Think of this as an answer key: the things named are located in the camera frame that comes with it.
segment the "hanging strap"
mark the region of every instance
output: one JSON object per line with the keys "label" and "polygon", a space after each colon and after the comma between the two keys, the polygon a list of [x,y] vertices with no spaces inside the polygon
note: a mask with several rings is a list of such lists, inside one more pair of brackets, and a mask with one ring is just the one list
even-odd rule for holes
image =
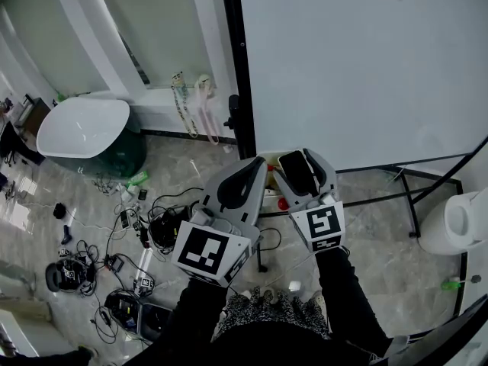
{"label": "hanging strap", "polygon": [[219,136],[217,135],[217,129],[215,128],[214,117],[208,108],[209,94],[210,76],[201,75],[195,83],[195,96],[197,99],[198,114],[200,115],[202,125],[204,125],[208,140],[212,144],[217,145],[219,143]]}
{"label": "hanging strap", "polygon": [[[176,111],[180,116],[181,122],[183,122],[183,126],[185,126],[185,129],[191,138],[197,138],[198,137],[197,125],[195,124],[193,118],[191,117],[190,111],[188,111],[188,107],[187,107],[188,89],[185,80],[183,79],[183,72],[175,73],[172,76],[171,90],[173,91],[173,95],[175,96]],[[183,115],[183,112],[181,111],[181,107],[178,102],[178,95],[176,92],[179,92],[181,99],[183,100],[183,110],[185,110],[186,116],[191,122],[191,126],[193,127],[194,130],[193,133],[191,132],[190,126],[188,125],[188,122],[186,121],[186,118]]]}

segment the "green bathtub base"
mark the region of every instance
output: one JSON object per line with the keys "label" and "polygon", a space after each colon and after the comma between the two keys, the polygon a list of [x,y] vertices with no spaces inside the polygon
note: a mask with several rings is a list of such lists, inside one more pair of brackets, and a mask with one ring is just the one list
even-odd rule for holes
{"label": "green bathtub base", "polygon": [[63,168],[87,176],[103,174],[113,178],[134,176],[146,161],[146,138],[124,129],[120,136],[102,153],[90,159],[71,159],[48,156]]}

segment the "white toilet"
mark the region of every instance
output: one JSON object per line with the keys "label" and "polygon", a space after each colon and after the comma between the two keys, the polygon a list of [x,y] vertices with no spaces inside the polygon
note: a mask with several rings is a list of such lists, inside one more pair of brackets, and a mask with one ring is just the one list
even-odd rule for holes
{"label": "white toilet", "polygon": [[441,202],[420,226],[420,246],[437,255],[466,252],[488,239],[488,188]]}

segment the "black metal frame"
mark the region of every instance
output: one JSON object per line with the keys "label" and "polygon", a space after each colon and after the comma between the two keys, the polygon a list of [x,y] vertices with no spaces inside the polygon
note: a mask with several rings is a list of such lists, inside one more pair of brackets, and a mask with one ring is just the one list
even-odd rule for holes
{"label": "black metal frame", "polygon": [[[230,129],[234,129],[236,136],[237,147],[239,149],[239,156],[241,159],[247,159],[249,157],[256,156],[256,144],[255,144],[255,130],[254,130],[254,118],[252,113],[252,95],[251,95],[251,82],[249,78],[249,63],[247,59],[247,43],[246,43],[246,33],[244,29],[244,19],[242,16],[242,3],[241,0],[224,0],[224,5],[226,9],[227,24],[229,26],[230,41],[232,44],[233,60],[236,70],[236,79],[239,89],[239,96],[233,95],[229,99],[229,110],[230,119],[224,124]],[[421,162],[431,162],[442,159],[450,159],[461,157],[460,162],[458,162],[451,170],[449,170],[444,176],[438,177],[436,175],[426,174],[424,172],[416,172],[404,169],[400,174],[403,187],[405,189],[404,193],[387,195],[386,197],[376,197],[372,199],[367,199],[364,201],[348,202],[344,203],[344,207],[353,207],[363,204],[372,204],[380,201],[387,201],[389,199],[396,199],[399,197],[406,197],[410,212],[413,220],[413,231],[409,234],[410,237],[420,237],[420,227],[419,221],[417,219],[415,204],[427,197],[438,187],[442,186],[444,183],[453,183],[457,187],[457,193],[462,194],[462,185],[460,181],[452,179],[452,176],[463,168],[485,145],[488,143],[488,136],[483,140],[483,142],[473,151],[469,153],[463,153],[460,155],[444,156],[434,159],[423,159],[413,162],[403,162],[391,165],[379,165],[372,167],[364,167],[359,169],[345,169],[342,171],[337,171],[338,173],[344,172],[356,172],[363,171],[367,169],[383,169],[383,170],[393,170],[398,165],[408,165],[417,164]],[[427,188],[420,188],[417,190],[410,190],[405,175],[414,175],[423,178],[433,179],[436,182]],[[261,214],[260,218],[266,217],[276,217],[287,215],[286,211],[279,213],[264,213]],[[257,249],[258,256],[258,270],[260,272],[266,272],[267,268],[261,264],[261,250],[258,246]],[[461,254],[461,280],[466,278],[467,272],[467,253]],[[457,293],[456,307],[454,308],[454,315],[458,315],[461,309],[461,302],[463,298],[464,284],[461,284],[459,291]]]}

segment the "patterned skirt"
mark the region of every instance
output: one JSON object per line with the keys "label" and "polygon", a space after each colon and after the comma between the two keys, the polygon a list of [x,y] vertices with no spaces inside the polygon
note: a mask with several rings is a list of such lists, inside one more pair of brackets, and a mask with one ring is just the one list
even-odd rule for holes
{"label": "patterned skirt", "polygon": [[303,303],[298,297],[290,299],[281,290],[278,290],[277,296],[276,303],[273,302],[271,291],[266,291],[261,297],[259,287],[252,290],[251,299],[241,294],[233,295],[227,303],[227,317],[219,324],[215,339],[234,326],[264,321],[293,324],[330,339],[327,322],[314,299]]}

